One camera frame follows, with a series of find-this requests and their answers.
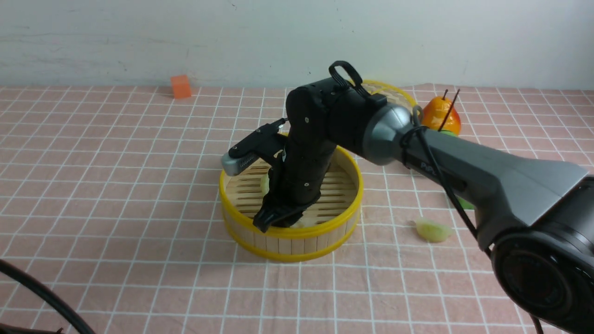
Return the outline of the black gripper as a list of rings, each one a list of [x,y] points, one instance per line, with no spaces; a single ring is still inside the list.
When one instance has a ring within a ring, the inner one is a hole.
[[[285,146],[269,172],[270,191],[252,222],[262,233],[270,227],[290,228],[318,201],[336,150],[336,144],[326,139],[284,136]]]

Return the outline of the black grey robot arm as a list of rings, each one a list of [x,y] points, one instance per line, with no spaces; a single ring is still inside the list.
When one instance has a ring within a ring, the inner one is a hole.
[[[345,61],[293,89],[285,109],[249,137],[271,166],[253,220],[260,231],[294,224],[318,201],[336,147],[380,166],[399,161],[442,186],[513,302],[571,334],[593,332],[593,176],[584,168],[429,129],[418,107],[369,93]]]

